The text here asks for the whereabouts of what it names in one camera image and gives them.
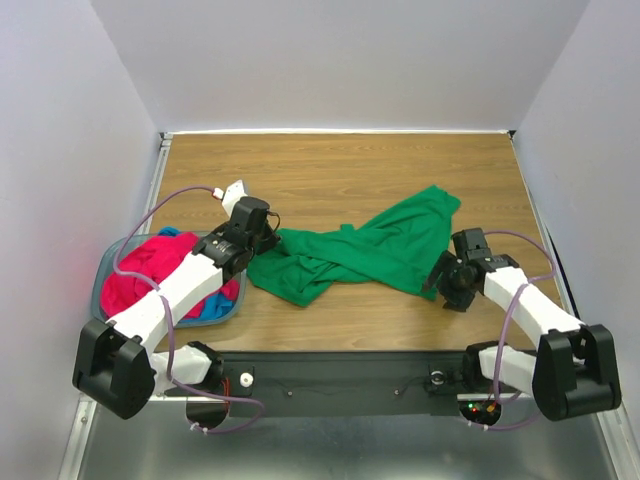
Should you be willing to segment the green t shirt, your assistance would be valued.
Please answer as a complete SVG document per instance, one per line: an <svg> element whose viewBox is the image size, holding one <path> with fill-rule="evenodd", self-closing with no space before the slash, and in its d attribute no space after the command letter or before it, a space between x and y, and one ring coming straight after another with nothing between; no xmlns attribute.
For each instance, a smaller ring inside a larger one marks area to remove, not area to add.
<svg viewBox="0 0 640 480"><path fill-rule="evenodd" d="M335 283L377 282L433 300L436 290L423 284L449 247L460 206L457 197L433 185L360 227L283 229L276 247L251 261L247 276L255 287L300 307Z"/></svg>

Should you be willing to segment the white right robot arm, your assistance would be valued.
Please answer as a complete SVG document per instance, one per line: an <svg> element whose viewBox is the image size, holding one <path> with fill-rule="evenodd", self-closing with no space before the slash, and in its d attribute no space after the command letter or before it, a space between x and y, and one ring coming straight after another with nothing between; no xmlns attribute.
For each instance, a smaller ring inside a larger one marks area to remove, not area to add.
<svg viewBox="0 0 640 480"><path fill-rule="evenodd" d="M503 324L516 323L535 348L518 351L504 336L469 346L460 378L472 390L503 386L533 398L550 421L615 410L622 392L615 343L602 325L587 325L547 297L509 255L493 253L487 232L465 229L452 236L424 283L436 289L445 308L466 311L481 294L505 312Z"/></svg>

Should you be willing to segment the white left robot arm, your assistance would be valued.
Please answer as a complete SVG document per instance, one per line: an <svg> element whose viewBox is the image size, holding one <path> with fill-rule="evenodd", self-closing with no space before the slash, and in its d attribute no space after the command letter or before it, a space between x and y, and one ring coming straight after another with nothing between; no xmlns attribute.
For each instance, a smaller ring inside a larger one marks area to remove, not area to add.
<svg viewBox="0 0 640 480"><path fill-rule="evenodd" d="M218 398L223 359L201 342L159 353L157 345L206 297L243 272L255 255L279 238L270 227L269 204L241 195L226 225L197 240L176 269L124 311L82 328L73 385L122 419L139 413L155 394L177 387Z"/></svg>

